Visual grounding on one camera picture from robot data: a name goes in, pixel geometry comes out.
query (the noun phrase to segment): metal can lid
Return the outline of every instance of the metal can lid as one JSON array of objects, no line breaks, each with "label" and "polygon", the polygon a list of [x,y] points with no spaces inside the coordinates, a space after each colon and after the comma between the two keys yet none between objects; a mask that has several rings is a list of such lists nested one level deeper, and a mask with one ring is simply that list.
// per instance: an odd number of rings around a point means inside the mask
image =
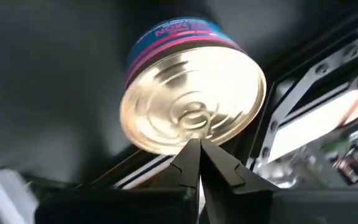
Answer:
[{"label": "metal can lid", "polygon": [[206,46],[165,57],[140,72],[121,101],[126,136],[157,154],[178,154],[190,138],[221,144],[258,113],[263,71],[244,52]]}]

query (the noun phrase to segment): pull tab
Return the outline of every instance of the pull tab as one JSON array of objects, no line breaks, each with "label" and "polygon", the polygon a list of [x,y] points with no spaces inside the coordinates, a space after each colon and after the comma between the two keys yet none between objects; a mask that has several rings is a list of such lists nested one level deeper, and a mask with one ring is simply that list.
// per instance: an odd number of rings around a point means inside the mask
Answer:
[{"label": "pull tab", "polygon": [[180,137],[183,140],[191,138],[208,139],[212,136],[211,115],[201,102],[187,105],[187,109],[178,120],[181,129]]}]

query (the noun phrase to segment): can label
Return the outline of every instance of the can label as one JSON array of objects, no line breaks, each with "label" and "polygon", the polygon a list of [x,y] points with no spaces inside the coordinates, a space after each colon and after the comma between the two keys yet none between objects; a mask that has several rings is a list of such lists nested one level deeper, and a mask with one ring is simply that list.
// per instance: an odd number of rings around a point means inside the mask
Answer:
[{"label": "can label", "polygon": [[133,46],[127,58],[126,87],[139,67],[159,52],[188,41],[212,40],[239,47],[220,28],[203,19],[180,17],[161,22],[148,30]]}]

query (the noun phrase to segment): blue label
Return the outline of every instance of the blue label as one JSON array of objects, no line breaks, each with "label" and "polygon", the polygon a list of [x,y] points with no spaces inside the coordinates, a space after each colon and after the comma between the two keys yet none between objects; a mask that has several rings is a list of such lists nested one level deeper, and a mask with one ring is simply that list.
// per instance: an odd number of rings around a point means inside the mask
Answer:
[{"label": "blue label", "polygon": [[224,35],[220,28],[202,19],[192,17],[181,17],[161,22],[147,31],[133,46],[127,58],[128,70],[149,53],[162,45],[177,39],[189,38],[191,36],[214,36],[223,40],[231,41]]}]

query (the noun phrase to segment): can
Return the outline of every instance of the can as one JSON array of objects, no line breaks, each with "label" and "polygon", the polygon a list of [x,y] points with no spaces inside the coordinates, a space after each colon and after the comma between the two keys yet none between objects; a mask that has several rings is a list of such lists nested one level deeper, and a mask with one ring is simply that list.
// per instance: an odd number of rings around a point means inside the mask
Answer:
[{"label": "can", "polygon": [[178,154],[190,138],[226,142],[253,120],[266,94],[257,63],[216,24],[194,17],[151,28],[127,64],[121,126],[156,154]]}]

